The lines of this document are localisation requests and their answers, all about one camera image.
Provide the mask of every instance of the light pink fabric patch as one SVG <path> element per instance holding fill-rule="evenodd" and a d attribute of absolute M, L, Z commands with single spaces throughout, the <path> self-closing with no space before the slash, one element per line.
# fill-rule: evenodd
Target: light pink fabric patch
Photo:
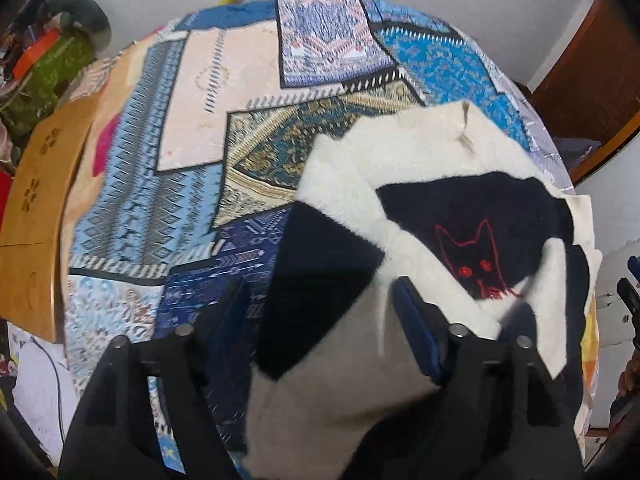
<path fill-rule="evenodd" d="M 104 127 L 104 130 L 98 138 L 98 142 L 95 145 L 94 153 L 94 167 L 92 169 L 92 176 L 97 176 L 104 171 L 107 165 L 107 153 L 111 146 L 111 140 L 113 139 L 113 133 L 116 131 L 116 126 L 120 121 L 120 114 L 117 114 L 109 123 Z"/>

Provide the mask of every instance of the black and white garment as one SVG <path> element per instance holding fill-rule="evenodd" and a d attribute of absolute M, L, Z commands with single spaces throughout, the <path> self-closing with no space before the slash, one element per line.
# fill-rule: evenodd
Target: black and white garment
<path fill-rule="evenodd" d="M 554 188 L 472 104 L 319 136 L 258 338 L 248 471 L 337 479 L 373 425 L 436 390 L 390 304 L 399 276 L 480 337 L 529 336 L 575 416 L 600 259 L 589 197 Z"/>

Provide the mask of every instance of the red cat outline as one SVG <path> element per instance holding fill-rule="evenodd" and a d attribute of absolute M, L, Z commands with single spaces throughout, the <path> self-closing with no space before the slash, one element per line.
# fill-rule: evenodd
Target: red cat outline
<path fill-rule="evenodd" d="M 447 256 L 447 251 L 444 248 L 444 244 L 442 243 L 442 235 L 444 234 L 449 240 L 451 240 L 458 247 L 466 247 L 468 245 L 475 245 L 476 243 L 478 243 L 478 240 L 480 239 L 480 235 L 482 234 L 482 228 L 484 226 L 487 228 L 489 240 L 491 241 L 491 248 L 494 253 L 494 261 L 495 261 L 495 267 L 496 267 L 495 270 L 497 271 L 498 278 L 500 279 L 500 283 L 502 284 L 502 290 L 498 290 L 492 286 L 486 287 L 484 285 L 484 281 L 481 278 L 479 278 L 476 280 L 476 283 L 480 287 L 481 297 L 483 299 L 497 300 L 498 298 L 502 297 L 502 293 L 508 293 L 516 297 L 521 297 L 520 294 L 518 294 L 517 292 L 514 292 L 514 290 L 511 287 L 507 286 L 507 284 L 504 281 L 504 278 L 502 277 L 502 271 L 500 270 L 500 256 L 498 255 L 498 248 L 495 246 L 494 231 L 491 229 L 491 224 L 489 224 L 489 220 L 487 218 L 484 218 L 478 225 L 478 230 L 476 231 L 476 237 L 472 238 L 471 240 L 467 240 L 466 242 L 457 241 L 453 236 L 451 236 L 449 231 L 447 231 L 441 225 L 436 224 L 435 237 L 438 240 L 438 244 L 440 245 L 440 250 L 442 251 L 442 257 L 444 258 L 444 261 L 447 265 L 447 268 L 449 269 L 449 272 L 454 278 L 458 275 L 456 273 L 456 270 L 453 268 L 453 265 L 451 264 L 449 257 Z"/>

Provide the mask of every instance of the patchwork tablecloth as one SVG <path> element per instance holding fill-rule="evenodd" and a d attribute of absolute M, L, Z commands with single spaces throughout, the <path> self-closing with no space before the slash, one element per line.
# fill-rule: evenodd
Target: patchwork tablecloth
<path fill-rule="evenodd" d="M 61 236 L 75 386 L 84 390 L 115 335 L 164 336 L 242 276 L 251 305 L 206 391 L 231 451 L 243 446 L 255 332 L 317 134 L 339 138 L 363 116 L 466 99 L 571 189 L 540 118 L 476 42 L 383 0 L 201 10 L 89 67 L 71 100 L 96 92 Z M 165 460 L 180 469 L 153 381 L 150 390 Z"/>

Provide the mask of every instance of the cat face embroidery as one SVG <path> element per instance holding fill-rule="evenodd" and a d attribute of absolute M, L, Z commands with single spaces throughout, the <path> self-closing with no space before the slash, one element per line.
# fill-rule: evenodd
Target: cat face embroidery
<path fill-rule="evenodd" d="M 457 241 L 439 225 L 435 227 L 435 237 L 444 264 L 470 296 L 476 300 L 497 300 L 503 294 L 516 296 L 500 273 L 498 251 L 488 219 L 480 222 L 471 240 Z"/>

